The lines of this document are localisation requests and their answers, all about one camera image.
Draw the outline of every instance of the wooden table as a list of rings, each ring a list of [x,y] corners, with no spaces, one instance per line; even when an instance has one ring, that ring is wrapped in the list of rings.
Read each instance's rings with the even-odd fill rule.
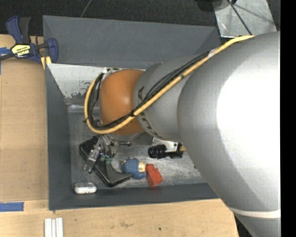
[[[12,37],[0,35],[0,47],[11,47],[13,44],[14,41]],[[10,126],[4,125],[6,118],[3,122],[0,121],[0,183],[4,183],[3,188],[0,189],[0,192],[4,194],[4,196],[0,196],[0,198],[3,198],[5,201],[13,201],[15,199],[13,199],[13,196],[9,195],[15,191],[20,200],[25,201],[25,203],[24,211],[22,212],[4,212],[0,214],[0,236],[43,236],[44,219],[58,217],[62,217],[64,220],[65,237],[238,236],[233,213],[220,199],[49,211],[48,199],[46,198],[47,193],[44,191],[44,187],[47,185],[42,185],[42,183],[44,184],[47,180],[45,172],[47,167],[44,165],[47,161],[43,162],[43,166],[40,166],[39,174],[32,177],[31,173],[34,171],[33,166],[37,168],[35,154],[33,154],[31,158],[27,157],[29,159],[28,162],[21,162],[20,159],[24,157],[22,155],[23,151],[16,147],[14,154],[9,155],[9,152],[13,150],[14,147],[12,146],[10,149],[8,147],[10,141],[4,140],[4,136],[6,136],[7,133],[11,134],[12,141],[15,140],[14,144],[17,144],[17,142],[22,143],[22,137],[27,136],[26,133],[24,133],[24,136],[17,136],[18,133],[22,134],[22,130],[13,133],[9,131],[9,129],[14,129],[13,121],[15,121],[15,123],[23,122],[25,126],[33,125],[33,122],[37,122],[36,119],[41,122],[39,116],[33,116],[29,124],[20,120],[24,117],[24,113],[20,111],[22,104],[20,104],[19,109],[16,109],[15,106],[11,104],[12,101],[6,101],[6,99],[9,99],[9,97],[6,96],[7,94],[14,94],[14,96],[22,94],[23,97],[26,96],[26,94],[30,94],[30,92],[24,92],[22,85],[33,83],[29,81],[34,80],[35,77],[22,76],[22,69],[25,70],[23,66],[27,67],[31,66],[31,64],[30,61],[16,60],[14,58],[12,58],[11,61],[2,62],[2,74],[7,76],[0,76],[0,93],[2,93],[2,95],[0,95],[0,117],[5,117],[5,115],[7,116],[7,114],[9,114],[8,117],[11,119],[11,124]],[[11,71],[15,72],[16,70],[19,70],[18,73],[21,79],[12,75],[8,76]],[[11,89],[11,93],[9,93],[6,90],[8,88],[4,88],[5,84],[14,82],[17,84]],[[43,147],[41,142],[38,142],[37,145]],[[45,152],[44,149],[39,148],[36,151],[38,152],[37,157],[40,157],[40,159],[47,158],[46,155],[42,155],[41,153],[42,151]],[[14,164],[14,168],[7,169],[6,166],[9,166],[11,163]],[[33,180],[27,180],[27,189],[22,188],[22,185],[24,185],[24,176],[33,178]],[[14,186],[11,185],[8,187],[9,181],[13,183]]]

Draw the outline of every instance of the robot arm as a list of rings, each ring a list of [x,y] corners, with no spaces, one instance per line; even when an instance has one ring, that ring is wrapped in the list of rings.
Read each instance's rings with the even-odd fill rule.
[[[204,57],[156,64],[137,78],[132,112],[113,127],[88,125],[106,134],[137,120],[181,142],[253,237],[280,236],[279,37],[242,37]]]

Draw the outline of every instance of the yellow cable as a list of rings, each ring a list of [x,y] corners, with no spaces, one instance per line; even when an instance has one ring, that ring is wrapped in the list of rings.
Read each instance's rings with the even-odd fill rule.
[[[169,89],[171,89],[174,85],[176,85],[178,82],[182,80],[182,78],[188,76],[191,74],[193,71],[195,71],[197,68],[199,68],[201,65],[203,65],[206,61],[208,61],[211,57],[214,55],[218,54],[219,52],[225,50],[227,47],[231,46],[234,43],[244,41],[247,39],[250,39],[254,37],[253,35],[248,35],[248,36],[240,36],[234,39],[229,40],[225,44],[221,45],[220,47],[216,48],[213,50],[213,53],[210,52],[210,54],[203,58],[202,60],[198,61],[191,67],[189,67],[187,70],[182,72],[180,75],[178,75],[174,80],[172,80],[170,83],[168,83],[166,86],[164,86],[157,94],[155,94],[150,100],[148,100],[145,104],[143,104],[140,108],[138,108],[136,111],[134,111],[133,115],[128,118],[126,118],[123,122],[120,124],[110,127],[110,128],[94,128],[90,122],[89,119],[89,114],[88,114],[88,101],[90,94],[92,92],[92,89],[94,87],[96,79],[91,83],[90,87],[87,90],[86,96],[85,96],[85,101],[84,101],[84,116],[87,122],[88,127],[91,129],[91,131],[98,133],[98,134],[107,134],[107,133],[112,133],[115,132],[119,129],[121,129],[123,126],[127,125],[130,121],[132,121],[136,116],[138,116],[141,112],[143,112],[145,109],[147,109],[151,104],[153,104],[155,101],[157,101],[162,95],[164,95]]]

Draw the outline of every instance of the black plastic piece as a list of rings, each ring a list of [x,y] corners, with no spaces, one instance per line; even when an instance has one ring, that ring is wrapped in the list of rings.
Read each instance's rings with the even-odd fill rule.
[[[183,151],[176,150],[173,152],[165,152],[166,151],[166,146],[165,145],[156,145],[156,146],[151,146],[148,149],[148,155],[150,158],[165,158],[165,157],[170,157],[171,159],[176,159],[176,158],[182,158],[183,156]]]
[[[92,139],[87,140],[80,144],[80,155],[87,161],[90,150],[97,143],[98,137],[93,136]],[[103,183],[108,187],[114,187],[117,184],[123,183],[132,177],[131,173],[120,173],[113,169],[111,165],[112,158],[101,159],[99,155],[92,170],[95,170],[96,174],[101,178]]]

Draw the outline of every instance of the black carpet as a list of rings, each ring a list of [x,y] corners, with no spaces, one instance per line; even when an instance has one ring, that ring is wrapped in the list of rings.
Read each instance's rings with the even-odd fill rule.
[[[281,0],[267,0],[277,30]],[[80,17],[89,0],[0,0],[0,33],[14,15],[30,16],[30,35],[43,35],[42,15]],[[84,17],[168,24],[216,26],[210,0],[93,0]],[[236,220],[240,237],[250,235]]]

